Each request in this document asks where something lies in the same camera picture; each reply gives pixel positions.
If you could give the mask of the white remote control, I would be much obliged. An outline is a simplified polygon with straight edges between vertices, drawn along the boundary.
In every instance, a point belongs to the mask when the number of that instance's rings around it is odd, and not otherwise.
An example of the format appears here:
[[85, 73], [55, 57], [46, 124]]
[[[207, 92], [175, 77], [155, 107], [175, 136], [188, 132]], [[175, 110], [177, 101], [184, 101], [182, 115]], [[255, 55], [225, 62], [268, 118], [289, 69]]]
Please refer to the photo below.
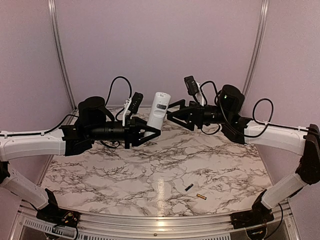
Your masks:
[[161, 130], [171, 100], [171, 95], [156, 92], [152, 102], [147, 124]]

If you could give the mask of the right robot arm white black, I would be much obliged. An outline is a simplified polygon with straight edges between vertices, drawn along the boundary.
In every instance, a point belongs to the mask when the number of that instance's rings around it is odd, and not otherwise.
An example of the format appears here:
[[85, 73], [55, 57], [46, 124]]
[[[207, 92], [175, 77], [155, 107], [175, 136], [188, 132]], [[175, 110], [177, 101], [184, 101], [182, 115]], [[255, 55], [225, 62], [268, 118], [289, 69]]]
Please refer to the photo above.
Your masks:
[[320, 130], [315, 124], [306, 128], [290, 127], [242, 117], [239, 112], [244, 100], [239, 89], [226, 84], [216, 92], [214, 105], [190, 101], [186, 106], [185, 100], [180, 100], [169, 105], [170, 108], [179, 106], [179, 109], [167, 111], [167, 119], [191, 131], [211, 124], [221, 125], [220, 131], [233, 143], [268, 146], [300, 156], [294, 173], [262, 192], [255, 200], [247, 219], [258, 224], [278, 203], [294, 196], [306, 185], [320, 181]]

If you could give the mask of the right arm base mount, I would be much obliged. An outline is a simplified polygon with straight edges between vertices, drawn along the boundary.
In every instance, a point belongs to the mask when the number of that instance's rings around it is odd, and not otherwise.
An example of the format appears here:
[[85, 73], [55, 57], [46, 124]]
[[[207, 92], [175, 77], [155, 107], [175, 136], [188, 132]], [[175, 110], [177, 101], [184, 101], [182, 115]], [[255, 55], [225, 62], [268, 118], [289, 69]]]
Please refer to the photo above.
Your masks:
[[271, 210], [246, 210], [230, 215], [234, 229], [248, 228], [272, 222], [275, 218]]

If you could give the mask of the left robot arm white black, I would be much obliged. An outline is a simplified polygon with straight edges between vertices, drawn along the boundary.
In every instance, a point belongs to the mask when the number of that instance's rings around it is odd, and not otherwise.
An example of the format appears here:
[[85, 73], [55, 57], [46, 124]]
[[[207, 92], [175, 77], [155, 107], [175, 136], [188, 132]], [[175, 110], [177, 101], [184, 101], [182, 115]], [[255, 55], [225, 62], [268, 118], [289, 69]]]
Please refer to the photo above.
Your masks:
[[160, 136], [161, 130], [131, 114], [121, 122], [106, 108], [105, 100], [92, 96], [78, 104], [78, 117], [72, 125], [59, 124], [44, 131], [0, 133], [0, 186], [25, 201], [53, 223], [63, 219], [54, 194], [37, 186], [9, 165], [10, 160], [51, 155], [76, 156], [93, 147], [95, 141], [124, 142], [124, 147], [138, 147]]

